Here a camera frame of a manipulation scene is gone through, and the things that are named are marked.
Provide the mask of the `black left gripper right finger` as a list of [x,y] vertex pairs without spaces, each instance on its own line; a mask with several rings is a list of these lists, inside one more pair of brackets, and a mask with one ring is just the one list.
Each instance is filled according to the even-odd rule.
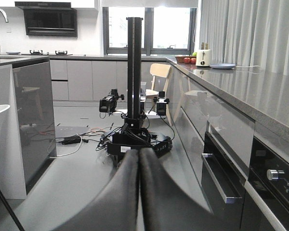
[[139,151],[141,200],[146,231],[212,231],[212,214],[170,177],[151,148]]

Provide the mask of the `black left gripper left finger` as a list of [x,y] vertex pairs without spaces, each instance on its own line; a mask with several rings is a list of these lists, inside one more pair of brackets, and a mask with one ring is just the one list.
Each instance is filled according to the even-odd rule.
[[134,231],[139,201],[138,151],[126,152],[120,167],[81,211],[55,231]]

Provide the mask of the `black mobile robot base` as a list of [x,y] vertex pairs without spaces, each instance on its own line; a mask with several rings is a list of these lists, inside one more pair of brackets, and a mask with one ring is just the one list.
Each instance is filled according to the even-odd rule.
[[113,165],[119,166],[125,153],[131,149],[152,148],[157,157],[163,156],[172,149],[172,138],[158,132],[149,132],[146,128],[132,129],[125,123],[123,126],[101,135],[99,148],[106,148]]

